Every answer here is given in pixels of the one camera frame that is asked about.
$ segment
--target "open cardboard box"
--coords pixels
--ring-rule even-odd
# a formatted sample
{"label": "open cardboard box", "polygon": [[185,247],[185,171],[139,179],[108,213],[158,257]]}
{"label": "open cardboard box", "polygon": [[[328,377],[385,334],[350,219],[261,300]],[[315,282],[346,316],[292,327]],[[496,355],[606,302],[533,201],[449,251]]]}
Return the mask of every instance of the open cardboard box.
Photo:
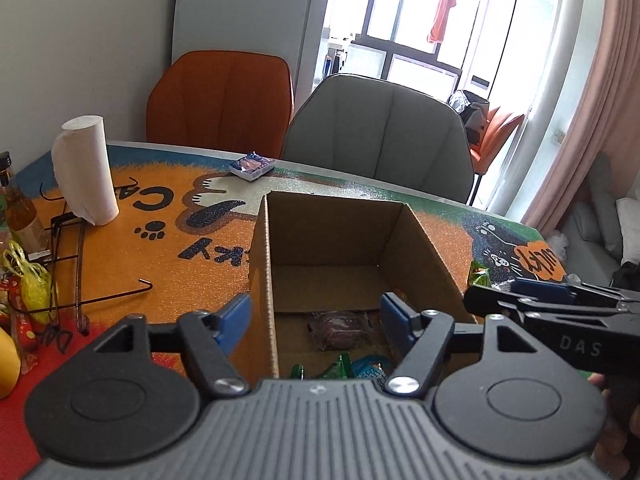
{"label": "open cardboard box", "polygon": [[[400,290],[417,311],[435,308],[475,322],[414,213],[398,202],[270,192],[255,225],[249,277],[252,383],[286,378],[294,364],[304,365],[308,377],[322,372],[340,352],[314,347],[310,314],[372,311],[375,325],[385,292]],[[350,351],[352,360],[388,355],[378,335]]]}

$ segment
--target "bottle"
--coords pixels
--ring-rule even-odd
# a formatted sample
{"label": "bottle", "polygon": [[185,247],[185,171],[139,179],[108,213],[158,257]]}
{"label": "bottle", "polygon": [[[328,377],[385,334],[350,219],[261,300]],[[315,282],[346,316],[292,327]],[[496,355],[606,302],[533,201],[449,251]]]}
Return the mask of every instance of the bottle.
{"label": "bottle", "polygon": [[47,249],[49,240],[33,202],[20,190],[11,169],[9,152],[0,153],[0,195],[6,202],[6,224],[25,253]]}

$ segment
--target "chair backrest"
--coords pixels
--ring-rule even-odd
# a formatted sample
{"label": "chair backrest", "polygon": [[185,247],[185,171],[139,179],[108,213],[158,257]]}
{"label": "chair backrest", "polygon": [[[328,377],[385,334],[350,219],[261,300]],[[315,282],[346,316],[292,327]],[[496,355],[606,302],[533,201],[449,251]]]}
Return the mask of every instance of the chair backrest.
{"label": "chair backrest", "polygon": [[146,140],[279,157],[292,114],[287,63],[207,50],[182,56],[146,106]]}
{"label": "chair backrest", "polygon": [[294,117],[282,158],[465,202],[473,168],[457,113],[426,94],[355,75],[325,79]]}
{"label": "chair backrest", "polygon": [[504,143],[523,122],[522,114],[515,115],[501,108],[496,110],[480,144],[480,160],[476,163],[476,173],[485,174],[488,171]]}

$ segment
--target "bottle label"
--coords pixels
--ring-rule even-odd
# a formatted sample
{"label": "bottle label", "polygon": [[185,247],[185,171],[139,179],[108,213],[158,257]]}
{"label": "bottle label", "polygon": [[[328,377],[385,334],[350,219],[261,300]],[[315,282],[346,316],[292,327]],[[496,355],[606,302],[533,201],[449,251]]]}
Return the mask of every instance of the bottle label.
{"label": "bottle label", "polygon": [[11,230],[11,234],[27,254],[38,253],[47,248],[47,234],[37,216],[27,227],[19,231]]}

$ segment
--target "finger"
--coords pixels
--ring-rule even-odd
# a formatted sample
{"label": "finger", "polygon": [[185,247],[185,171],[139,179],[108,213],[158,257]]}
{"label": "finger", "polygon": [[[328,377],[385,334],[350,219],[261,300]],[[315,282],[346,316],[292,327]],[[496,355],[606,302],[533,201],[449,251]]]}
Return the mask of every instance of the finger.
{"label": "finger", "polygon": [[631,466],[623,455],[614,456],[600,444],[596,445],[593,458],[598,467],[615,480],[624,478]]}
{"label": "finger", "polygon": [[607,378],[602,374],[591,374],[587,380],[601,390],[607,386]]}
{"label": "finger", "polygon": [[599,444],[613,456],[622,453],[625,449],[626,433],[622,431],[620,425],[612,417],[607,417],[607,422],[602,431]]}
{"label": "finger", "polygon": [[631,433],[633,433],[635,436],[640,437],[640,405],[636,407],[633,415],[631,415],[629,430],[631,430]]}

